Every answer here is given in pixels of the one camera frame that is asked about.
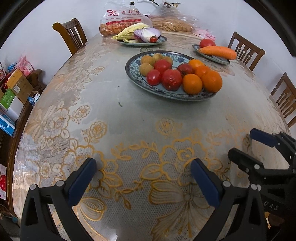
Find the white red snack bag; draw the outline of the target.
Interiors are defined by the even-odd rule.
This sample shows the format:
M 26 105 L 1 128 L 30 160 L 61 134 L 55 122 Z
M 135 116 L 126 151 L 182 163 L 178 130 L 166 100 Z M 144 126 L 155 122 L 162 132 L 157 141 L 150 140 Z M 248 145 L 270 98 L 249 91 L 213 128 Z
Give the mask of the white red snack bag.
M 136 8 L 134 1 L 108 1 L 100 20 L 99 32 L 103 36 L 115 36 L 138 23 L 152 27 L 152 21 Z

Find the clear bag of noodles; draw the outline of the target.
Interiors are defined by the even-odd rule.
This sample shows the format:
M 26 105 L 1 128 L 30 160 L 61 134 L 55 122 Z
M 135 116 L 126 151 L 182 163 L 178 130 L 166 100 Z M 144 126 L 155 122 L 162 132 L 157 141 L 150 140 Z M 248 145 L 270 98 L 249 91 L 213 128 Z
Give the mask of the clear bag of noodles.
M 166 32 L 193 33 L 199 27 L 199 20 L 191 15 L 182 14 L 177 8 L 180 3 L 164 1 L 148 15 L 153 27 Z

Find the wooden chair left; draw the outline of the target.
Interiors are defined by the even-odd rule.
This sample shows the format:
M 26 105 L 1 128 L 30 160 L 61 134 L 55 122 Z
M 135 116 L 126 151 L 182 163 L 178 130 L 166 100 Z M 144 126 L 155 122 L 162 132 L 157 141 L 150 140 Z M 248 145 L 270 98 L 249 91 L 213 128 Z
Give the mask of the wooden chair left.
M 76 18 L 63 24 L 56 22 L 52 28 L 61 35 L 72 55 L 87 43 L 83 28 Z

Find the small red tomato left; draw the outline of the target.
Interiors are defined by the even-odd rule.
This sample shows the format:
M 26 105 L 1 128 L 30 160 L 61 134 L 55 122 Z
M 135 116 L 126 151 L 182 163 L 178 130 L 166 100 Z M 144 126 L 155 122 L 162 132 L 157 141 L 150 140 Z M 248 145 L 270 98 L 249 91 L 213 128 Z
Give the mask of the small red tomato left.
M 161 73 L 158 70 L 153 69 L 147 74 L 146 79 L 149 85 L 158 85 L 161 82 Z

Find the large orange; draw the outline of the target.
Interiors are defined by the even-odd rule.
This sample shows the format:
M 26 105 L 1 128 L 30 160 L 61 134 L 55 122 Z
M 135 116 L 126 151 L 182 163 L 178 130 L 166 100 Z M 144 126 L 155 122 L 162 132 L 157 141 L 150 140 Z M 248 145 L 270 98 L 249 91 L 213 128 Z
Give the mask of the large orange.
M 216 93 L 223 85 L 223 80 L 220 74 L 216 71 L 210 70 L 204 73 L 201 77 L 203 87 L 207 92 Z

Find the small plate under carrot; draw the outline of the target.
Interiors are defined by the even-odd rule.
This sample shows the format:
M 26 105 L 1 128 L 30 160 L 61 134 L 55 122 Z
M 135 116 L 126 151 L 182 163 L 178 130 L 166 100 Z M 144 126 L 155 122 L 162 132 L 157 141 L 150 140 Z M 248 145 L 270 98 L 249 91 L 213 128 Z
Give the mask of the small plate under carrot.
M 215 63 L 219 63 L 222 65 L 230 64 L 230 61 L 228 59 L 216 57 L 216 56 L 212 56 L 212 55 L 205 55 L 205 54 L 201 53 L 199 44 L 194 44 L 194 45 L 192 45 L 192 47 L 199 55 L 201 55 L 202 57 L 204 57 L 208 60 L 211 60 Z

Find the cherry tomato on onion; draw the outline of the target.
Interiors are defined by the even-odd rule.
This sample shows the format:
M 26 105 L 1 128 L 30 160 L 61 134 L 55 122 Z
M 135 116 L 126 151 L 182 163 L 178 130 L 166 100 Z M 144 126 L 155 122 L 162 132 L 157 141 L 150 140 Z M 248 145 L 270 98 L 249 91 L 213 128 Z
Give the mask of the cherry tomato on onion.
M 157 40 L 158 40 L 158 38 L 156 36 L 152 36 L 152 37 L 150 37 L 149 42 L 150 43 L 156 43 Z

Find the purple onion half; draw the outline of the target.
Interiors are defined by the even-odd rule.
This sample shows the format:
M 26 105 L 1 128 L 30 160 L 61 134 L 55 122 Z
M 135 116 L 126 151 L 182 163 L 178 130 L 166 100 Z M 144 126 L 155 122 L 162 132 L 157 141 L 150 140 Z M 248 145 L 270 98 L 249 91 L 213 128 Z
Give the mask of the purple onion half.
M 156 36 L 157 38 L 160 37 L 161 32 L 155 28 L 143 28 L 135 30 L 134 32 L 135 37 L 141 39 L 143 42 L 150 43 L 149 39 L 152 36 Z

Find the red tomato beside carrot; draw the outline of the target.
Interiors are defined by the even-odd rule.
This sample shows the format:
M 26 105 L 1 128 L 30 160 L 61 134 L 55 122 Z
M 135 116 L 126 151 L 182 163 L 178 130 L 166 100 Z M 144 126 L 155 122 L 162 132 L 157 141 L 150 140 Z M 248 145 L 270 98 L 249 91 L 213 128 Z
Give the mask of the red tomato beside carrot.
M 208 46 L 215 46 L 215 42 L 211 39 L 203 39 L 200 41 L 199 46 L 200 48 L 208 47 Z

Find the wooden side cabinet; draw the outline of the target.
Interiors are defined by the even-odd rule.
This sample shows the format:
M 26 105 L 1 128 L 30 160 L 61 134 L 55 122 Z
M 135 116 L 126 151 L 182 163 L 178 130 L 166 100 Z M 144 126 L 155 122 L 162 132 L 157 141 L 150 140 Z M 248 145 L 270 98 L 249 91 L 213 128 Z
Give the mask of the wooden side cabinet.
M 12 191 L 15 156 L 32 109 L 33 106 L 27 101 L 16 121 L 16 129 L 12 136 L 1 130 L 1 164 L 6 167 L 6 200 L 1 199 L 1 212 L 13 216 L 15 216 Z

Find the red tomato back right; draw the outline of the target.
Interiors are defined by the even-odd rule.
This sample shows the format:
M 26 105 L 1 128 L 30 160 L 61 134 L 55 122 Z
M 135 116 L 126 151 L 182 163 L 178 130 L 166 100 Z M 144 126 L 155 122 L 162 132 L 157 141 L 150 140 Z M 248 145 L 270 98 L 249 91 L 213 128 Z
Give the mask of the red tomato back right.
M 182 77 L 188 74 L 194 74 L 194 69 L 188 63 L 180 64 L 177 70 L 180 72 Z

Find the wooden chair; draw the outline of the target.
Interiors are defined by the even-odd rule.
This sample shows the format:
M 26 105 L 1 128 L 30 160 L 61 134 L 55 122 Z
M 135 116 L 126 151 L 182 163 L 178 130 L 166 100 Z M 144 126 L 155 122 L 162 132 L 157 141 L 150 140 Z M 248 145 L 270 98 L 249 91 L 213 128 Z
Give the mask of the wooden chair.
M 285 89 L 281 92 L 280 96 L 276 100 L 276 104 L 279 107 L 284 118 L 289 117 L 295 113 L 295 86 L 288 77 L 287 73 L 283 73 L 282 77 L 271 91 L 271 96 L 280 89 L 281 85 L 285 86 Z
M 52 28 L 61 35 L 72 55 L 87 43 L 83 28 L 76 18 L 63 24 L 56 22 Z
M 257 47 L 237 32 L 233 33 L 228 48 L 231 48 L 235 41 L 237 41 L 237 45 L 234 51 L 237 54 L 237 59 L 248 67 L 250 71 L 253 71 L 260 59 L 265 55 L 264 49 Z

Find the plate with vegetables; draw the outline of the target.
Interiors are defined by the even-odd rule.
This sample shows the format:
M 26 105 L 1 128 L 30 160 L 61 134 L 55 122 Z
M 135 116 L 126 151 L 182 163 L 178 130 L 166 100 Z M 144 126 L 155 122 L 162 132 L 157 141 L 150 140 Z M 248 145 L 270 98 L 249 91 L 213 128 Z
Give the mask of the plate with vegetables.
M 138 40 L 131 40 L 129 42 L 125 42 L 124 40 L 117 40 L 118 43 L 123 44 L 123 45 L 127 45 L 127 46 L 155 46 L 155 45 L 159 45 L 159 44 L 163 44 L 167 41 L 168 39 L 163 36 L 160 35 L 160 37 L 158 38 L 158 40 L 156 42 L 151 42 L 151 43 L 146 43 L 143 41 L 138 41 Z

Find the red white small box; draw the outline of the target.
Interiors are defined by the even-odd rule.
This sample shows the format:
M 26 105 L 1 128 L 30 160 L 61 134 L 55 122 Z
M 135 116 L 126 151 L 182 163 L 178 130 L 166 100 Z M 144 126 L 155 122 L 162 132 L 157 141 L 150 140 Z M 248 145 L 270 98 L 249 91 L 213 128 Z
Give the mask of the red white small box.
M 2 81 L 6 77 L 6 71 L 1 68 L 0 69 L 0 81 Z

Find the large orange carrot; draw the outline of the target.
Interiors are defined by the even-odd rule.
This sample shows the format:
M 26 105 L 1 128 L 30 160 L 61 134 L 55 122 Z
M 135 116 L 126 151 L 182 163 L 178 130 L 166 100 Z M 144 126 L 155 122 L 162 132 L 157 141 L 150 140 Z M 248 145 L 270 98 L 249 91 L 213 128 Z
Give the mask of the large orange carrot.
M 229 60 L 235 60 L 237 57 L 237 54 L 233 49 L 223 46 L 206 46 L 200 48 L 199 52 L 205 55 L 213 55 Z

